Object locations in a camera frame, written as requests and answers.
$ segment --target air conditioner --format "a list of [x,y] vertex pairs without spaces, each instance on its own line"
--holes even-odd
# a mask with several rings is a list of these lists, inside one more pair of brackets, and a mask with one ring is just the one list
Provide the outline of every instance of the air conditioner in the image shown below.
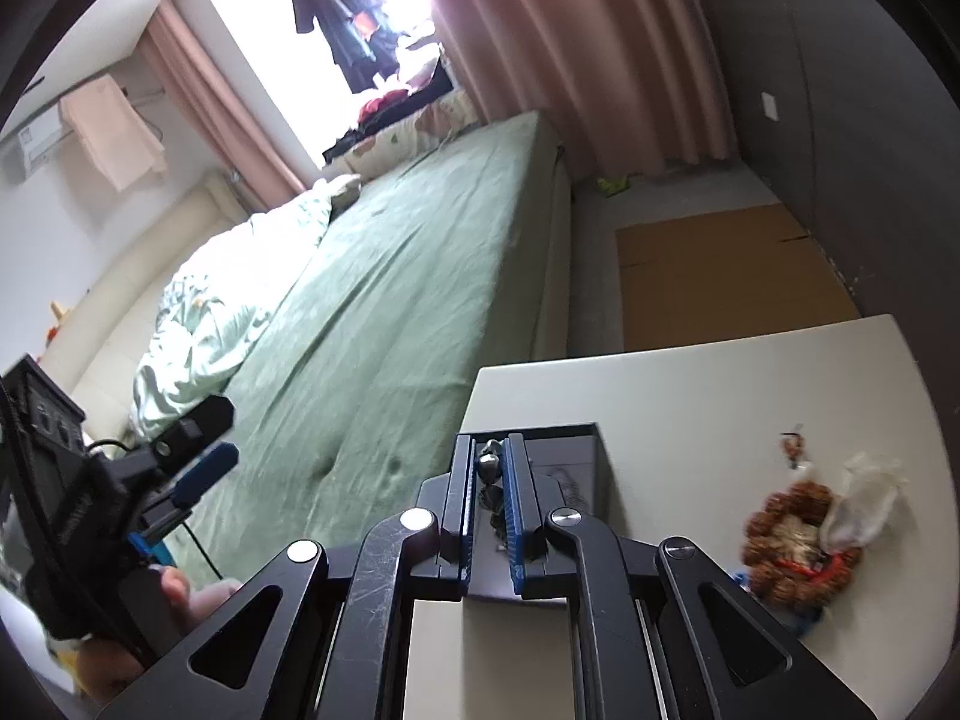
[[29,178],[41,165],[50,161],[61,141],[73,132],[59,114],[59,105],[52,105],[30,120],[17,132],[23,154],[23,172]]

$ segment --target black cloth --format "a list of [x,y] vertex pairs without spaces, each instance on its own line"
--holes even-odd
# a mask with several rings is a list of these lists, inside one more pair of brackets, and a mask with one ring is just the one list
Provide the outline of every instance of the black cloth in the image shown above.
[[[357,94],[373,89],[373,76],[384,79],[400,66],[397,64],[398,34],[390,27],[381,5],[383,0],[291,0],[294,6],[296,31],[313,31],[314,19],[330,45],[333,61],[340,67],[350,90]],[[367,41],[353,23],[366,12],[378,29]]]
[[367,138],[376,135],[381,129],[390,127],[391,124],[395,124],[401,119],[406,119],[410,114],[416,113],[416,111],[419,111],[421,108],[426,108],[427,105],[433,103],[437,98],[452,91],[453,82],[450,80],[450,76],[446,74],[445,69],[443,69],[443,63],[438,61],[429,84],[412,93],[408,98],[397,100],[396,103],[382,108],[369,119],[366,119],[366,121],[357,124],[357,127],[354,129],[347,130],[336,143],[333,143],[333,146],[330,146],[330,148],[323,153],[323,159],[325,159],[329,165],[341,154],[346,154],[350,151],[357,143],[365,141]]

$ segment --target light switch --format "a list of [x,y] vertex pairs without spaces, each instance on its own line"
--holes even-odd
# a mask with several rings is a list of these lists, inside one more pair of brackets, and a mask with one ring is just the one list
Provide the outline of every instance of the light switch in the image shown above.
[[779,122],[779,113],[776,112],[776,98],[766,92],[760,92],[760,101],[763,103],[763,114],[767,119]]

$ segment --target green mattress cover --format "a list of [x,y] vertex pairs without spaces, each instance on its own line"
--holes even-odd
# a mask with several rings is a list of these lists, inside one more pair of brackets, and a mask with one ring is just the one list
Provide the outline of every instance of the green mattress cover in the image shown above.
[[[558,145],[540,114],[491,124],[330,225],[226,390],[240,464],[190,521],[224,574],[305,536],[358,541],[446,471],[479,368],[531,358]],[[179,532],[168,544],[212,576]]]

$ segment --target pink curtain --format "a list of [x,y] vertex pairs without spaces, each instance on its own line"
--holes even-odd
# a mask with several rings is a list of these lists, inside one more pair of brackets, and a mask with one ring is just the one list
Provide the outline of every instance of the pink curtain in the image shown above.
[[304,191],[173,1],[160,1],[138,47],[184,117],[266,208]]
[[481,114],[546,111],[576,177],[657,175],[736,150],[697,0],[433,1]]

